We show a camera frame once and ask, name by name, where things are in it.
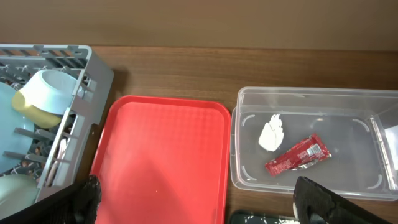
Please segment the light blue plate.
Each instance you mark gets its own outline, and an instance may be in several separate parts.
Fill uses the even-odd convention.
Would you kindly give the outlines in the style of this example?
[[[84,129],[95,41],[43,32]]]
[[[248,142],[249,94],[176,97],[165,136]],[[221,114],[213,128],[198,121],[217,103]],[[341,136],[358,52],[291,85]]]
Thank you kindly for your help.
[[[1,173],[12,169],[21,161],[3,156],[4,151],[27,154],[32,145],[32,138],[14,132],[15,128],[34,131],[34,123],[12,107],[15,93],[11,86],[1,83]]]

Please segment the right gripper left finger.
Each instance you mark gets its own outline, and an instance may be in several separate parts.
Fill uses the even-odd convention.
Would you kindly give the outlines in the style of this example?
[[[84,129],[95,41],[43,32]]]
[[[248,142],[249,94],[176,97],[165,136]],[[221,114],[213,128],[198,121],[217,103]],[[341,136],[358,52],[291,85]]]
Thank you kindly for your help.
[[[101,202],[97,176],[75,182],[1,220],[1,224],[94,224]]]

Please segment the green bowl with food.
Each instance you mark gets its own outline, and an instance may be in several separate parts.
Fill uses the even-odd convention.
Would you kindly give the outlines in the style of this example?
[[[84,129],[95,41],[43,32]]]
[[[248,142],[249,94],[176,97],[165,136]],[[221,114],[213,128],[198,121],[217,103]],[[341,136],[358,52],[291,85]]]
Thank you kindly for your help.
[[[19,212],[36,201],[39,188],[28,175],[11,174],[1,177],[1,216]]]

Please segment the white napkin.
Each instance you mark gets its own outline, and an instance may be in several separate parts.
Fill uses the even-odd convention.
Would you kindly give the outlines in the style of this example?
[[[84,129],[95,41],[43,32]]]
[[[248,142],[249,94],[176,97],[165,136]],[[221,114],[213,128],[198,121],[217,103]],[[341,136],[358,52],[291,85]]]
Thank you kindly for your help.
[[[280,114],[274,114],[270,121],[264,125],[258,143],[266,151],[274,152],[282,144],[283,138],[284,130]]]

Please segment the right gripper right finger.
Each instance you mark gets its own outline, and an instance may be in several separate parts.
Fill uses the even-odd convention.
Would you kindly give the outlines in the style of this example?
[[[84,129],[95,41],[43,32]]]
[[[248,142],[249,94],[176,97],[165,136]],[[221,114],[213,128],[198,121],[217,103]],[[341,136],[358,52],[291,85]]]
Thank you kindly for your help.
[[[300,223],[383,224],[386,220],[357,206],[313,180],[298,177],[293,209]]]

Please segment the yellow plastic cup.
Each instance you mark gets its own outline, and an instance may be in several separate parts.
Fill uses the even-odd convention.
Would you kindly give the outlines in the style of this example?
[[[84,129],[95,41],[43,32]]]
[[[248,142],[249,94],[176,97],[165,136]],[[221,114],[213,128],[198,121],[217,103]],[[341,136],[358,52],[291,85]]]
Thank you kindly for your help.
[[[61,117],[41,110],[27,101],[22,90],[12,97],[12,107],[42,129],[52,128],[61,122]]]

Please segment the white plastic spoon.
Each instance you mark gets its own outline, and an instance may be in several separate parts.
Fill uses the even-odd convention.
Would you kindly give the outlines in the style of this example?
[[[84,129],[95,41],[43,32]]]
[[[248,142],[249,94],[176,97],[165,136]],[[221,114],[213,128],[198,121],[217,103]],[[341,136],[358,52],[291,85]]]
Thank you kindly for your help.
[[[60,141],[60,145],[58,148],[58,155],[54,161],[54,163],[52,164],[52,167],[50,169],[50,172],[47,176],[47,180],[45,182],[45,186],[49,187],[52,185],[54,177],[55,177],[55,173],[58,169],[58,165],[61,163],[61,161],[63,160],[63,158],[65,157],[65,151],[67,149],[67,140],[66,139],[62,139]]]

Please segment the small green saucer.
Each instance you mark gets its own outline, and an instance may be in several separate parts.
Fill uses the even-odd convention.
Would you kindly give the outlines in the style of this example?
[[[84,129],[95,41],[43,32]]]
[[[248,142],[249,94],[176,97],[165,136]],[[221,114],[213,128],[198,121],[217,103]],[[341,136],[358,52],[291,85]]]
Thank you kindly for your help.
[[[22,87],[28,103],[56,115],[64,115],[73,100],[77,79],[56,70],[40,70]]]

